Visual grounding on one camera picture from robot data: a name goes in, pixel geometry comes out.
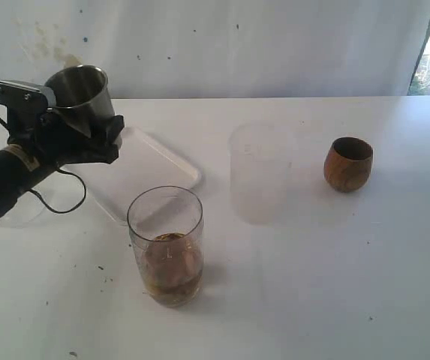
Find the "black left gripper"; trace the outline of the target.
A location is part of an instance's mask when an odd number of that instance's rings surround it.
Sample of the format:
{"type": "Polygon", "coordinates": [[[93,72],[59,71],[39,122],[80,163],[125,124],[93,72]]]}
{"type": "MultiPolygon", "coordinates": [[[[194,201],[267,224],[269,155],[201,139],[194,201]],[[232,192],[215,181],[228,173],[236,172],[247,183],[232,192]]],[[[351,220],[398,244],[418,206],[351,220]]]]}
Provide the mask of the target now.
{"type": "Polygon", "coordinates": [[[119,157],[117,145],[125,127],[122,115],[92,118],[88,125],[84,118],[59,108],[44,108],[40,113],[33,107],[6,108],[8,142],[22,146],[43,164],[111,164],[119,157]],[[89,148],[88,144],[108,146],[89,148]]]}

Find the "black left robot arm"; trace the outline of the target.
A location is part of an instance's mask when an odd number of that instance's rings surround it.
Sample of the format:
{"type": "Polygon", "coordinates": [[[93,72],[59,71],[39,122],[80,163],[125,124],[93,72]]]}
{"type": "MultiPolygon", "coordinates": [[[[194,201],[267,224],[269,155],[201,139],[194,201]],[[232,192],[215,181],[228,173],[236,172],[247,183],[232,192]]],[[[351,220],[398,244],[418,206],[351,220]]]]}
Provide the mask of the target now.
{"type": "Polygon", "coordinates": [[[116,138],[125,122],[122,115],[107,119],[87,137],[69,126],[62,115],[47,109],[39,115],[20,115],[8,109],[3,125],[8,144],[0,150],[0,218],[25,193],[37,198],[35,186],[68,164],[111,164],[119,156],[116,138]]]}

